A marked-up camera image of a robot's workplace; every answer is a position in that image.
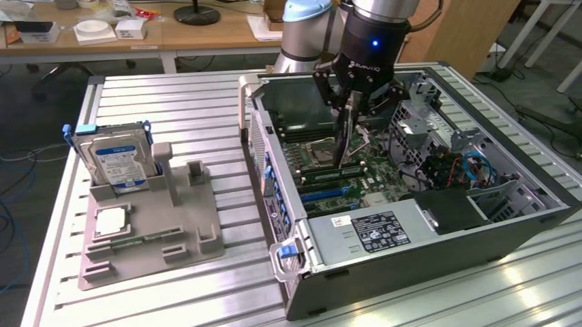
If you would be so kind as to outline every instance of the floor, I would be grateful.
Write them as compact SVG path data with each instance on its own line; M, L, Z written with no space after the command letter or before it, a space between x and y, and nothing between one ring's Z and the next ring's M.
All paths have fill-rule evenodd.
M511 43L522 26L523 22L507 25L499 37L503 44L508 45ZM542 30L534 30L520 51L526 50L530 42L542 33ZM261 68L265 64L273 64L275 58L276 54L221 56L215 58L207 70ZM582 49L556 39L534 68L526 69L522 65L516 65L526 76L526 80L510 78L504 83L495 83L495 85L503 90L514 103L530 106L564 122L571 122L580 119L580 113L572 110L567 97L555 92L555 88L580 59ZM179 72L193 72L205 68L209 60L209 57L201 57L193 61L183 60ZM96 74L104 76L160 74L163 72L161 63L155 59L141 59L136 63L137 67L135 69L128 69L123 61L88 63L87 66ZM61 143L60 130L63 124L76 122L87 84L87 77L80 72L67 72L45 86L46 100L44 102L36 102L28 92L41 74L52 67L53 65L40 65L41 71L32 74L22 65L14 65L9 74L0 77L0 155L14 149L36 149L49 144ZM0 67L0 72L5 70L5 66ZM488 81L486 76L478 76L478 79ZM512 112L512 106L490 85L479 85L478 87L507 112ZM582 80L574 83L568 94L572 97L582 97ZM524 120L522 123L536 137L548 144L546 128L531 119ZM556 148L563 152L572 153L578 146L576 141L558 131L555 135ZM46 150L38 155L38 159L60 157L65 154L65 151L67 148L64 147ZM570 158L564 158L564 160L578 171L582 171L579 161ZM0 190L5 189L16 181L30 164L30 161L21 161L12 166L10 170L0 166ZM18 280L16 287L0 294L1 327L17 326L21 320L32 272L38 260L63 168L64 160L37 163L34 167L36 180L32 187L20 198L6 203L12 215L24 230L30 267L21 280ZM1 233L0 249L4 247L5 242L6 235ZM0 289L18 276L24 267L22 262L22 248L16 239L8 250L0 253Z

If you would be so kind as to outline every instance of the aluminum extrusion table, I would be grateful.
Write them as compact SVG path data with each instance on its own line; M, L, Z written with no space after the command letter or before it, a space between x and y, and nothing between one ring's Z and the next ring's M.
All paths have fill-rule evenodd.
M582 199L580 175L452 69L422 65L432 66ZM200 159L208 166L227 253L195 266L80 291L89 175L71 152L22 326L531 326L551 322L566 326L582 322L579 214L486 266L288 322L237 136L237 77L247 73L109 77L88 86L79 123L148 119L153 140L173 144L172 165ZM442 110L459 128L471 127L452 102L444 102Z

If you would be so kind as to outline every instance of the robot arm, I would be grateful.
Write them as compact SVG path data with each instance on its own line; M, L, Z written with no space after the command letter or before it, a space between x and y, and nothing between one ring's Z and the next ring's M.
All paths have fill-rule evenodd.
M331 63L315 66L312 73L325 105L337 111L335 124L333 164L341 165L349 146L349 136L360 117L368 114L374 91L394 77L394 64L404 37L424 29L440 15L443 0L426 22L412 27L408 17L419 0L352 0L339 53ZM327 78L335 73L339 92Z

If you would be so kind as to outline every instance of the white box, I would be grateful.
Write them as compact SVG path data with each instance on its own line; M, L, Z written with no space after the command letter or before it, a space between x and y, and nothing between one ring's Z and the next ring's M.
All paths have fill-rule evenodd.
M76 41L80 46L117 41L109 24L100 20L85 20L75 27Z
M478 73L492 73L495 71L495 64L500 61L502 56L506 54L506 48L499 44L492 44L490 53L480 64Z
M145 38L145 24L141 19L121 20L116 26L120 40L143 40Z
M58 34L61 33L61 29L56 22L52 22L53 26L48 30L48 32L20 32L20 38L24 43L54 43Z

